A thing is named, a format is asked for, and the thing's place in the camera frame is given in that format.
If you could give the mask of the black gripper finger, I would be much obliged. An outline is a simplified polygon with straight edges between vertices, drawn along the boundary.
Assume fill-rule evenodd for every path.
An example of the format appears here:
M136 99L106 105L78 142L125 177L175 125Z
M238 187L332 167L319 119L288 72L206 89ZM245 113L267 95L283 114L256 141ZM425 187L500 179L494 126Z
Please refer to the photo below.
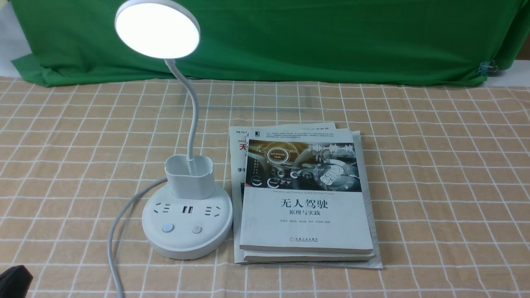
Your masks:
M0 275L1 298L26 298L34 276L26 266L18 265Z

